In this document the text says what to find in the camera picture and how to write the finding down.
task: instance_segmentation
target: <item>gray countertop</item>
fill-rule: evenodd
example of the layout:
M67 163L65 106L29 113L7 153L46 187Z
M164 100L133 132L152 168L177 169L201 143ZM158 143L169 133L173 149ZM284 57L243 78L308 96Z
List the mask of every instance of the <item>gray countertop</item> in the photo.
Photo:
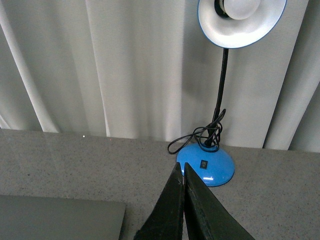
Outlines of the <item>gray countertop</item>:
M121 239L131 240L175 165L167 145L0 129L0 194L126 203ZM320 239L320 153L223 149L235 174L211 191L254 238Z

